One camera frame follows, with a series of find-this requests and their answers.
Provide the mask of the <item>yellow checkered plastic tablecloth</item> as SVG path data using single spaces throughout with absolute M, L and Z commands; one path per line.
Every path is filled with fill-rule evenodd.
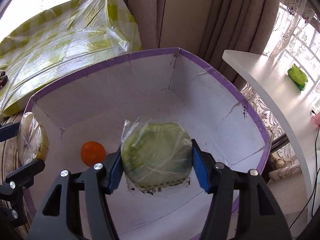
M 24 22 L 1 42 L 1 117 L 23 111 L 30 97 L 66 75 L 142 49 L 123 0 L 71 0 Z

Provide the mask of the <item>dark fruit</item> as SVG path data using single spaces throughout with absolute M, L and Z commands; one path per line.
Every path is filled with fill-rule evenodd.
M 8 76 L 6 75 L 6 72 L 4 70 L 1 70 L 1 72 L 0 72 L 0 87 L 5 86 L 7 81 L 8 81 Z

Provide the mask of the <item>green melon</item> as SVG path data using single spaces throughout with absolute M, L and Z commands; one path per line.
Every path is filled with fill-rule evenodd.
M 191 137 L 174 122 L 125 120 L 120 151 L 127 180 L 142 193 L 184 183 L 193 166 Z

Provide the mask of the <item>floral lace curtain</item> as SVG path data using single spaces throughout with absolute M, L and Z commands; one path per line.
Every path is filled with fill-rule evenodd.
M 271 36 L 263 55 L 274 60 L 276 67 L 288 75 L 304 74 L 303 90 L 311 91 L 313 99 L 319 99 L 319 16 L 308 0 L 280 0 Z M 279 118 L 271 111 L 265 100 L 249 85 L 242 89 L 260 115 L 272 141 L 284 140 L 284 129 Z M 263 171 L 266 180 L 280 180 L 301 172 L 300 163 L 291 143 L 271 150 Z

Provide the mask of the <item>green crumpled bag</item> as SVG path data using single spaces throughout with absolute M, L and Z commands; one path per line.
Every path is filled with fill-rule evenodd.
M 308 83 L 308 78 L 300 68 L 293 64 L 287 71 L 287 74 L 300 90 L 305 89 L 306 84 Z

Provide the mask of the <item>purple-edged white cardboard box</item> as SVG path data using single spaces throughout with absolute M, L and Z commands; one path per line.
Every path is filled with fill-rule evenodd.
M 194 54 L 155 49 L 125 54 L 69 74 L 29 100 L 49 140 L 45 169 L 26 196 L 32 215 L 62 170 L 86 169 L 84 143 L 107 152 L 121 142 L 125 121 L 174 122 L 235 171 L 262 171 L 270 137 L 246 98 L 218 71 Z M 123 177 L 107 197 L 121 239 L 197 239 L 212 198 L 194 173 L 177 186 L 143 193 Z

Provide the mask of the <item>pink object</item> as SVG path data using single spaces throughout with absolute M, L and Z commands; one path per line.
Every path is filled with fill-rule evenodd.
M 320 113 L 313 114 L 313 116 L 311 117 L 311 121 L 314 124 L 315 129 L 319 130 L 319 127 L 320 127 Z

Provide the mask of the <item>yellow pear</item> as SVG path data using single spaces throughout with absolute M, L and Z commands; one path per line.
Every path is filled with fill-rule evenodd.
M 46 160 L 49 141 L 46 130 L 32 112 L 24 113 L 17 134 L 17 152 L 22 165 Z

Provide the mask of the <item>brown curtain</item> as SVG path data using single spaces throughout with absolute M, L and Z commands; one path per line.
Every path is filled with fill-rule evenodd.
M 262 54 L 280 0 L 124 0 L 144 49 L 180 47 L 211 64 L 236 88 L 245 80 L 222 59 L 225 50 Z

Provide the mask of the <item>orange fruit in box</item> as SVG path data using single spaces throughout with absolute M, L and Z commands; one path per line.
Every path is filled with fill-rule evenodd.
M 91 167 L 96 163 L 102 163 L 107 153 L 102 144 L 89 141 L 82 145 L 80 155 L 82 162 L 86 166 Z

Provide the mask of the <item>white side table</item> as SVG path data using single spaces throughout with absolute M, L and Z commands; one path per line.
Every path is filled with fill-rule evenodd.
M 311 93 L 301 91 L 276 59 L 236 50 L 225 50 L 229 64 L 260 95 L 284 129 L 300 163 L 307 195 L 319 189 L 315 182 L 319 134 L 311 121 L 314 101 Z

